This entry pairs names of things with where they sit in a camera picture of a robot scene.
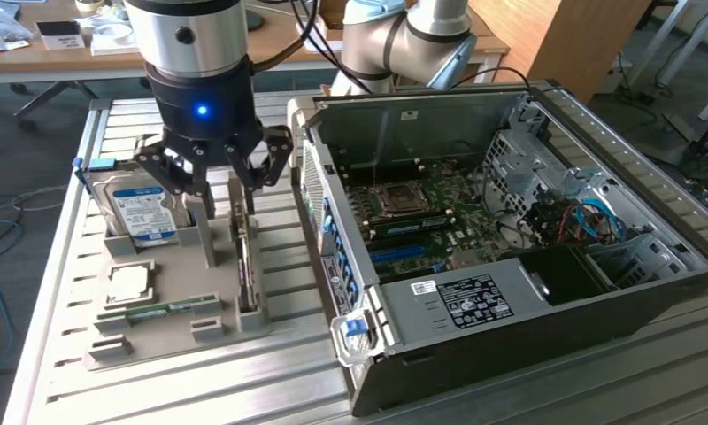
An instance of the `blue expansion slot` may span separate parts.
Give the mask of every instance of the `blue expansion slot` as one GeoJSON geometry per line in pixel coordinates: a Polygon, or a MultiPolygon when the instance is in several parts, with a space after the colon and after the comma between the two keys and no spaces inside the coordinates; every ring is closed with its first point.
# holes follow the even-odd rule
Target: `blue expansion slot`
{"type": "Polygon", "coordinates": [[[412,245],[395,250],[370,252],[369,259],[377,264],[393,261],[395,259],[417,257],[423,254],[425,254],[425,247],[421,245],[412,245]]]}

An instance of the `white box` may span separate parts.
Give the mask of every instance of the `white box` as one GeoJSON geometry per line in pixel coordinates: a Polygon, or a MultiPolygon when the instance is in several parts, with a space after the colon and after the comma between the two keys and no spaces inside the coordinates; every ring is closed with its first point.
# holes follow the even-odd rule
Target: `white box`
{"type": "Polygon", "coordinates": [[[38,34],[48,50],[80,49],[86,47],[77,22],[37,22],[38,34]]]}

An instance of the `hard drive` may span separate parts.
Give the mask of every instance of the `hard drive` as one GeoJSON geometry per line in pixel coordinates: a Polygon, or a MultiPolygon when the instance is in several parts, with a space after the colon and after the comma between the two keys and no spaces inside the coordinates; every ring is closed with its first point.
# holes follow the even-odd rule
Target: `hard drive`
{"type": "Polygon", "coordinates": [[[84,178],[110,236],[130,236],[138,248],[176,243],[192,225],[182,196],[174,196],[134,161],[96,159],[84,178]]]}

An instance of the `gray robot arm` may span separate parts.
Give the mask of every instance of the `gray robot arm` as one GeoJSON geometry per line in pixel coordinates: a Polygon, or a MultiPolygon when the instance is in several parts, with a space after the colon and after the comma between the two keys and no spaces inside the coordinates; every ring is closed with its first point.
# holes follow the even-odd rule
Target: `gray robot arm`
{"type": "MultiPolygon", "coordinates": [[[[393,90],[393,73],[432,89],[449,89],[477,43],[471,27],[467,0],[420,0],[408,11],[405,0],[349,0],[342,65],[373,93],[393,90]]],[[[338,73],[332,94],[361,93],[338,73]]]]}

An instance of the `slotted aluminum table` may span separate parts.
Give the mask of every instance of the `slotted aluminum table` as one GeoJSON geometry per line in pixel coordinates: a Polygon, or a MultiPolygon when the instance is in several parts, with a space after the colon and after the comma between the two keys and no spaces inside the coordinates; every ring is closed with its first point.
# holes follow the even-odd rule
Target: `slotted aluminum table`
{"type": "MultiPolygon", "coordinates": [[[[310,94],[257,95],[264,124],[284,123],[288,100],[310,94]]],[[[644,171],[636,151],[577,111],[567,95],[556,98],[571,107],[572,117],[592,125],[592,134],[620,161],[636,174],[644,171]]],[[[129,158],[136,135],[158,131],[158,124],[149,99],[96,101],[78,157],[129,158]]],[[[659,182],[665,178],[652,168],[644,176],[659,182]]],[[[210,171],[209,178],[222,215],[228,193],[218,183],[226,181],[226,170],[210,171]]],[[[681,198],[671,182],[656,184],[655,190],[672,208],[695,212],[688,220],[708,235],[703,208],[681,198]]],[[[232,346],[88,372],[80,359],[90,337],[105,223],[70,178],[5,425],[708,423],[708,291],[629,338],[373,417],[352,418],[288,173],[256,198],[256,209],[272,333],[232,346]]]]}

